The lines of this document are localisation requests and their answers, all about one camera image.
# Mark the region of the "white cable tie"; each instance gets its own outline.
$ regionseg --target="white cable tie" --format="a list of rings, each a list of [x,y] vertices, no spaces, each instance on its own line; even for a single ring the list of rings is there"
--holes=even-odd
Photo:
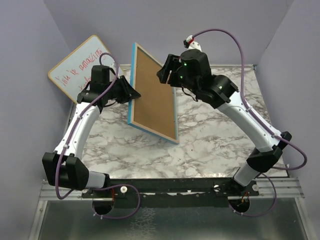
[[[245,111],[249,112],[252,109],[252,106],[248,107]]]
[[[272,138],[275,138],[275,136],[278,136],[275,132],[271,135]]]

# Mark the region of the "blue board edge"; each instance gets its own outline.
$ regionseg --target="blue board edge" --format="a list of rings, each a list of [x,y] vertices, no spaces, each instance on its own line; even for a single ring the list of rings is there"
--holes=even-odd
[[[130,122],[128,125],[131,126],[131,127],[134,127],[135,129],[139,129],[139,130],[141,130],[141,131],[143,131],[143,132],[145,132],[145,133],[148,133],[148,134],[151,134],[151,135],[156,136],[156,137],[158,137],[158,138],[161,138],[161,139],[165,140],[165,141],[168,142],[168,143],[175,144],[175,145],[178,145],[178,144],[179,144],[179,142],[172,141],[172,140],[170,140],[170,139],[168,139],[168,138],[165,138],[165,137],[163,137],[163,136],[160,136],[160,135],[158,135],[158,134],[156,134],[156,133],[154,133],[154,132],[152,132],[152,131],[148,131],[148,130],[140,127],[140,126],[137,126],[137,125],[133,124],[132,122]]]
[[[134,87],[134,75],[135,75],[135,59],[136,59],[136,48],[137,48],[137,43],[132,44],[132,55],[131,55],[131,69],[130,69],[130,85],[131,87]],[[132,115],[132,101],[129,101],[129,106],[128,106],[128,124],[130,125],[132,120],[131,120],[131,115]]]
[[[135,60],[136,60],[136,50],[137,50],[137,43],[133,43],[132,45],[132,54],[131,54],[131,69],[130,69],[130,85],[131,87],[134,87],[134,75],[135,75]],[[173,87],[172,88],[172,93],[173,93],[173,108],[174,108],[174,128],[175,128],[175,139],[177,141],[179,141],[179,138],[178,138],[178,113],[177,113],[177,105],[176,105],[176,88]],[[131,127],[134,127],[136,129],[139,129],[143,132],[146,132],[148,134],[151,134],[153,136],[156,136],[158,138],[161,138],[169,143],[172,143],[172,144],[175,144],[175,145],[178,145],[179,142],[175,142],[175,141],[172,141],[168,138],[165,138],[163,136],[160,136],[152,131],[148,131],[140,126],[137,126],[135,124],[132,123],[132,101],[133,100],[130,100],[129,101],[129,105],[128,105],[128,120],[127,120],[127,124]]]

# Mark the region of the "metal screw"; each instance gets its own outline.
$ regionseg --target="metal screw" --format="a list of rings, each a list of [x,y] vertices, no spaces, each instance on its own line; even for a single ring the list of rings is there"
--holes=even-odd
[[[220,187],[219,187],[219,185],[214,185],[213,186],[213,190],[216,192],[216,193],[218,193],[218,192],[220,192]]]
[[[252,185],[252,190],[255,191],[255,192],[258,192],[259,191],[259,186],[257,184],[253,184]]]

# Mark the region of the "cork board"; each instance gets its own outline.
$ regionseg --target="cork board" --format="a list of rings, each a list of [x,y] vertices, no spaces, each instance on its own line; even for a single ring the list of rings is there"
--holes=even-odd
[[[161,67],[140,45],[133,44],[130,84],[141,97],[129,102],[128,124],[178,144],[176,89],[159,82],[156,73]]]

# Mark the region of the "purple wall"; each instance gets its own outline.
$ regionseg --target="purple wall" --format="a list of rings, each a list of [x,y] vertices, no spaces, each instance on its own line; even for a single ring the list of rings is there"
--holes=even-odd
[[[70,100],[48,71],[70,51],[41,0],[0,7],[0,239],[28,239],[44,178],[42,156],[61,139]]]
[[[292,133],[308,164],[299,177],[308,213],[320,237],[320,1],[295,0],[257,66],[257,79],[275,127]],[[291,148],[286,163],[303,158]]]
[[[184,51],[183,40],[222,28],[240,41],[247,64],[257,64],[293,0],[43,0],[71,50],[96,34],[121,64],[131,62],[137,42],[164,62]],[[213,64],[240,64],[232,39],[223,33],[200,38]]]

